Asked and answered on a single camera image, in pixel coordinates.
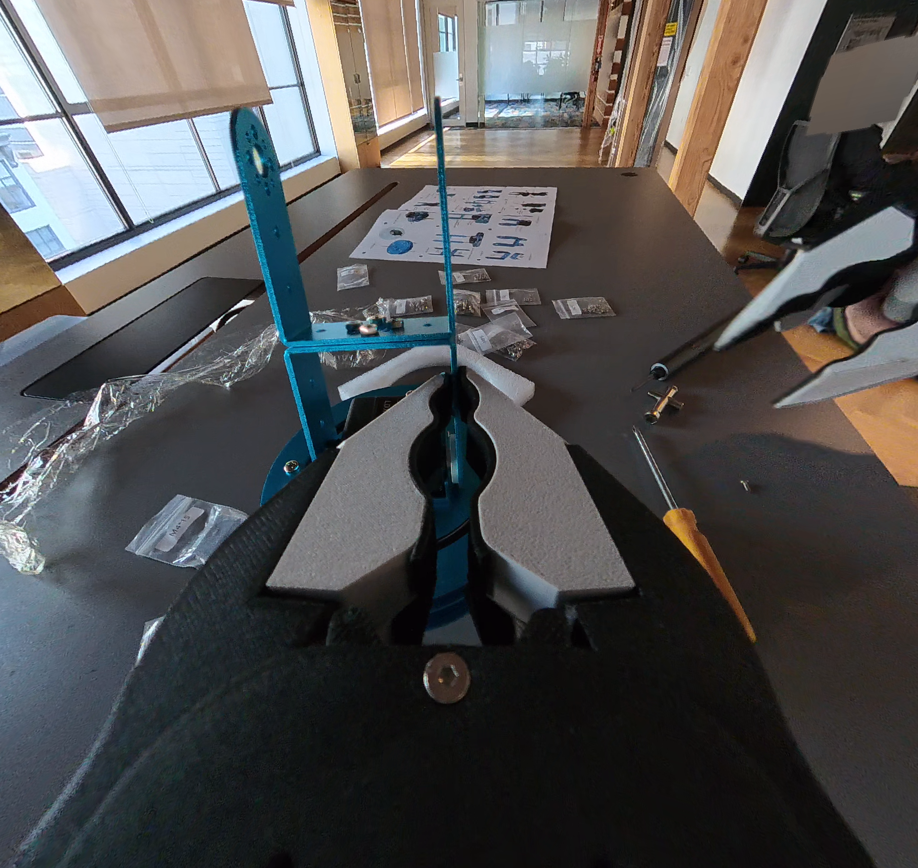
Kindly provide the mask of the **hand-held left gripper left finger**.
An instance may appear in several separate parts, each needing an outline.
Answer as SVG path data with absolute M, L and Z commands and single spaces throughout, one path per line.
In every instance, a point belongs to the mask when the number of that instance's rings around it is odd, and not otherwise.
M 434 422 L 436 374 L 366 423 L 334 461 L 267 580 L 278 594 L 419 594 L 410 568 L 429 501 L 410 451 Z

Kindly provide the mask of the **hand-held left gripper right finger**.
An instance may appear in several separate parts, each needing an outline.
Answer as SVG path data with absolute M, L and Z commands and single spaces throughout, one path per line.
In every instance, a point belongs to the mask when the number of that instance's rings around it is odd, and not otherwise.
M 635 582 L 568 451 L 548 426 L 472 373 L 474 420 L 496 451 L 477 503 L 502 608 L 557 608 L 629 593 Z

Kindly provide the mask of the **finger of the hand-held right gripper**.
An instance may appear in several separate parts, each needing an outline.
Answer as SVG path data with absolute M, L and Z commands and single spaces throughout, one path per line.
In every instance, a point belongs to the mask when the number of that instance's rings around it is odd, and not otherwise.
M 881 286 L 904 264 L 915 224 L 912 215 L 889 206 L 799 253 L 733 318 L 714 350 L 729 349 L 786 316 L 814 309 L 829 293 Z
M 818 403 L 917 375 L 917 322 L 879 332 L 858 352 L 834 360 L 775 401 L 775 408 Z

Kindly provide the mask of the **black screwdriver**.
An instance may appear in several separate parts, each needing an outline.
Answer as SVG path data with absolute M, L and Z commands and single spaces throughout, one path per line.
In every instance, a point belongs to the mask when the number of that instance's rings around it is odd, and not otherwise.
M 714 325 L 698 336 L 694 336 L 689 341 L 683 343 L 671 353 L 656 360 L 650 365 L 646 377 L 638 381 L 631 388 L 631 392 L 642 389 L 652 380 L 663 381 L 674 378 L 684 368 L 693 364 L 693 362 L 711 351 L 717 339 L 726 328 L 726 325 L 726 321 Z

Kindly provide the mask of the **dark grey desk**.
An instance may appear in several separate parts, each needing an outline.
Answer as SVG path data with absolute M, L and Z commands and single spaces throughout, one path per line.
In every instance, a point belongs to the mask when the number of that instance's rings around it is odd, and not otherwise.
M 649 366 L 747 295 L 658 174 L 449 169 L 454 185 L 556 186 L 536 346 L 513 367 L 529 409 L 656 514 L 632 435 Z M 552 301 L 604 297 L 614 316 L 562 320 Z M 878 866 L 916 866 L 916 507 L 834 403 L 774 409 L 805 376 L 767 333 L 678 376 L 683 409 L 646 439 L 693 510 L 757 633 L 787 721 Z M 45 572 L 2 563 L 2 862 L 86 756 L 147 621 L 190 572 L 125 551 L 177 494 L 260 504 L 298 429 L 277 350 L 229 390 L 192 384 L 101 449 L 40 507 Z M 752 484 L 746 493 L 740 481 Z

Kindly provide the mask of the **green jacket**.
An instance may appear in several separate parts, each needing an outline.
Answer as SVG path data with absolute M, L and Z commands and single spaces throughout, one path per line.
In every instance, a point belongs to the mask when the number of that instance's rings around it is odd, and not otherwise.
M 852 336 L 843 307 L 822 308 L 807 321 L 807 324 L 820 334 L 835 336 L 849 348 L 860 348 Z

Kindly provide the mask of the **grey office chair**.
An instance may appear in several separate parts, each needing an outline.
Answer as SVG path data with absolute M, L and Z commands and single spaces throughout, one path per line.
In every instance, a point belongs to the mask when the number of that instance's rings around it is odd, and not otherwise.
M 809 132 L 809 122 L 797 120 L 787 135 L 778 163 L 777 186 L 753 233 L 784 247 L 781 256 L 748 250 L 737 260 L 736 273 L 781 269 L 801 250 L 808 250 L 817 233 L 805 232 L 825 195 L 842 134 Z

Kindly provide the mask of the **white foam packing piece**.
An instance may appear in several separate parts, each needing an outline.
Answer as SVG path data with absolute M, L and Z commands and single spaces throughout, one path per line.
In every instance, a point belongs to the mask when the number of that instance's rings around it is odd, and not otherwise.
M 339 399 L 345 401 L 371 391 L 392 387 L 417 370 L 446 367 L 450 364 L 451 355 L 451 349 L 447 345 L 409 348 L 378 367 L 342 384 L 338 388 Z M 534 397 L 535 384 L 532 380 L 504 368 L 487 356 L 459 345 L 456 348 L 456 357 L 459 365 L 475 372 L 516 405 L 522 406 Z

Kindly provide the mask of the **metal cross wrench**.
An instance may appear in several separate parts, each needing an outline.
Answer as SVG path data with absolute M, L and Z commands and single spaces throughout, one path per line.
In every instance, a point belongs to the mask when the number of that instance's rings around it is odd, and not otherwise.
M 674 384 L 664 389 L 648 390 L 646 395 L 653 400 L 653 405 L 644 412 L 647 425 L 658 424 L 667 414 L 679 412 L 684 405 Z

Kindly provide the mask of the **labelled clear zip bag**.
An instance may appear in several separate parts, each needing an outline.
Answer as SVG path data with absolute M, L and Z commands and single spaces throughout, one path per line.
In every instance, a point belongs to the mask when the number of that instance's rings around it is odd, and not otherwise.
M 142 527 L 126 550 L 176 567 L 198 568 L 247 517 L 233 507 L 177 495 Z

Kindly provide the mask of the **wooden pillar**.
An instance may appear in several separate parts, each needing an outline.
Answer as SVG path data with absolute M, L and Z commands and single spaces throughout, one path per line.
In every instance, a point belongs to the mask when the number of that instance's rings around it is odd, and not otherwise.
M 623 116 L 616 131 L 615 167 L 630 170 L 635 165 L 645 121 L 656 63 L 671 0 L 647 0 L 644 30 L 632 68 L 632 80 Z
M 669 186 L 694 217 L 768 0 L 721 0 Z

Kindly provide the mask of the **group of small screw bags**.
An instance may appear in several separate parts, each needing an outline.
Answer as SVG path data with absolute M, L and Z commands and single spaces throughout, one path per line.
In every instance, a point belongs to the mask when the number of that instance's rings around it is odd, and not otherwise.
M 456 323 L 458 344 L 480 354 L 496 353 L 503 358 L 516 360 L 522 353 L 535 345 L 532 330 L 535 321 L 525 312 L 525 307 L 542 304 L 537 289 L 511 288 L 487 289 L 469 288 L 490 282 L 490 276 L 483 267 L 454 271 L 453 308 L 458 318 L 485 317 L 488 323 L 479 326 Z M 370 270 L 366 264 L 354 263 L 337 270 L 337 291 L 339 293 L 361 289 L 370 284 Z M 553 308 L 562 320 L 586 319 L 590 317 L 614 316 L 614 311 L 604 297 L 576 297 L 552 301 Z M 397 332 L 404 326 L 406 317 L 432 314 L 431 295 L 408 299 L 378 298 L 372 304 L 356 308 L 330 311 L 311 311 L 310 319 L 318 322 L 343 322 L 348 324 L 350 334 L 359 334 L 361 323 L 375 324 L 378 332 Z M 321 360 L 330 367 L 357 367 L 368 363 L 373 357 L 370 349 L 358 350 L 355 358 L 343 355 L 320 353 Z

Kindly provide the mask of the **clear plastic wrap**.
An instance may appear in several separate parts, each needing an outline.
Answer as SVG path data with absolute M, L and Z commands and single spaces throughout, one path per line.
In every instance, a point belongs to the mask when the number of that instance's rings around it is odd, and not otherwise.
M 1 557 L 20 574 L 39 575 L 46 559 L 33 520 L 90 455 L 192 384 L 229 390 L 263 371 L 280 339 L 269 321 L 224 344 L 200 345 L 171 368 L 106 380 L 2 428 Z

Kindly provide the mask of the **large printed instruction sheet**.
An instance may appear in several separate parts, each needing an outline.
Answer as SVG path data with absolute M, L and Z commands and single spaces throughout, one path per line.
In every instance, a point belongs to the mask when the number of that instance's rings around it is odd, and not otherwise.
M 547 265 L 556 186 L 448 185 L 453 265 Z

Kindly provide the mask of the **orange-handled screwdriver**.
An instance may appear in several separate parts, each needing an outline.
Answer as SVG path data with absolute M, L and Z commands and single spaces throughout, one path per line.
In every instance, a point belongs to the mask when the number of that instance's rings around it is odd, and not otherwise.
M 667 504 L 668 510 L 663 517 L 664 523 L 699 562 L 708 576 L 711 577 L 721 595 L 736 615 L 751 643 L 756 643 L 756 634 L 753 625 L 743 609 L 710 542 L 707 541 L 699 530 L 697 518 L 692 511 L 685 507 L 680 507 L 675 501 L 641 431 L 636 426 L 633 426 L 632 432 L 638 444 L 638 448 L 656 482 L 656 486 Z

